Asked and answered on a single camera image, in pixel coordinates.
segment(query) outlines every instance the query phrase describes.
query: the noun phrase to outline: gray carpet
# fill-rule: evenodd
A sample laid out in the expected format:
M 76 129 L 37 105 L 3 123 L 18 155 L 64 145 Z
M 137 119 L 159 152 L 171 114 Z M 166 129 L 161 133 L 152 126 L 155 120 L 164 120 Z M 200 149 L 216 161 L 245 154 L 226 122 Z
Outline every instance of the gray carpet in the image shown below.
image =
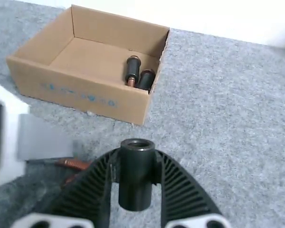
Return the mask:
M 0 0 L 0 84 L 36 116 L 84 142 L 84 159 L 143 137 L 175 158 L 235 228 L 285 228 L 285 50 L 172 30 L 145 126 L 88 116 L 20 96 L 5 56 L 62 10 Z M 0 187 L 0 228 L 59 192 L 64 169 L 30 165 Z M 160 226 L 160 187 L 150 209 L 129 213 L 112 196 L 112 228 Z

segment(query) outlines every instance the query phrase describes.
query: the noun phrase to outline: black cylinder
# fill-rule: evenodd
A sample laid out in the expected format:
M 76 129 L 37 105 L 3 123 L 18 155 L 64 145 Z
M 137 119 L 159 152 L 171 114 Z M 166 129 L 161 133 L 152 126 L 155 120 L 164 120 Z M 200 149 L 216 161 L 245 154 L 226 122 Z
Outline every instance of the black cylinder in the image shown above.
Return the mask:
M 152 69 L 143 70 L 137 88 L 148 90 L 150 92 L 154 80 L 155 80 L 154 70 Z
M 129 211 L 142 211 L 151 204 L 155 144 L 145 139 L 121 142 L 119 205 Z
M 129 78 L 134 78 L 135 82 L 138 82 L 140 66 L 141 60 L 137 56 L 130 56 L 127 59 L 127 71 L 125 75 L 126 82 L 128 82 Z

